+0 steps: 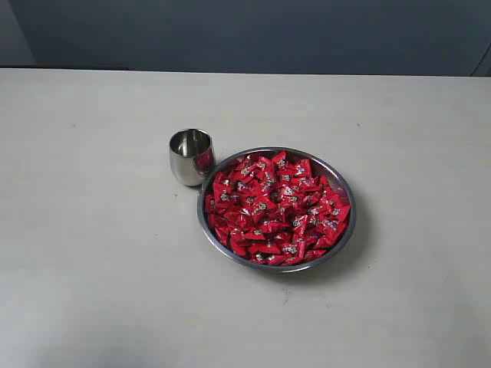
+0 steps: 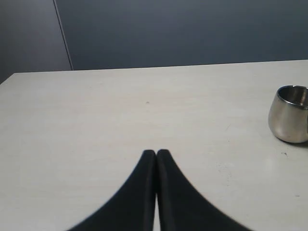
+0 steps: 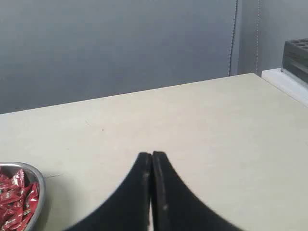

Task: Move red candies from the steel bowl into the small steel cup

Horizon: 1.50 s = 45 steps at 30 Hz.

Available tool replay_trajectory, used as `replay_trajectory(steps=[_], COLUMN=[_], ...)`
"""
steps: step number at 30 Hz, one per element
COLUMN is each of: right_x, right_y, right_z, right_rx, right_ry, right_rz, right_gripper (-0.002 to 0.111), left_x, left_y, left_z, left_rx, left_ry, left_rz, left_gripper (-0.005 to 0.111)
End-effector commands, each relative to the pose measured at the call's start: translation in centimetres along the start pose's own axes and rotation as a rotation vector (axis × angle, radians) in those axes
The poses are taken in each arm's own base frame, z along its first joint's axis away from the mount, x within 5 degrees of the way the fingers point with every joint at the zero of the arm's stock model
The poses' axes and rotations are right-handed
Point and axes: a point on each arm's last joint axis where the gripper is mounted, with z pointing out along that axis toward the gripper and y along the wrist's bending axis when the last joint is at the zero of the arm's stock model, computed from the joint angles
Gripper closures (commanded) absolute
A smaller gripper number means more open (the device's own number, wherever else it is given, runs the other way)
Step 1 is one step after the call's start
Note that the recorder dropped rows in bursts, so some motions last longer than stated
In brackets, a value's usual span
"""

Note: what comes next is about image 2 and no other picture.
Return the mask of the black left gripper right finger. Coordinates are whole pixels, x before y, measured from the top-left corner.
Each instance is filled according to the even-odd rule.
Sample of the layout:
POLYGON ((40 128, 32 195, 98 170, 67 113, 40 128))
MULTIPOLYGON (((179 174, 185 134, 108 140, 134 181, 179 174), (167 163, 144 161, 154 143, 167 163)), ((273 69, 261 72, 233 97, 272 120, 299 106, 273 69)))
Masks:
POLYGON ((243 225, 209 203, 186 179, 169 150, 157 152, 162 231, 242 231, 243 225))

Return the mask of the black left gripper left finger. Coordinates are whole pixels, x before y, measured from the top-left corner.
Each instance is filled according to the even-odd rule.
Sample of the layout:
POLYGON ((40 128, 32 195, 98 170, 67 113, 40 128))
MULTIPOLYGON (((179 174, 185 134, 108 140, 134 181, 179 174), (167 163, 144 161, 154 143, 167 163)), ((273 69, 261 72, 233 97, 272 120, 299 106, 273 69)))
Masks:
POLYGON ((71 231, 152 231, 156 200, 156 154, 143 151, 121 188, 71 231))

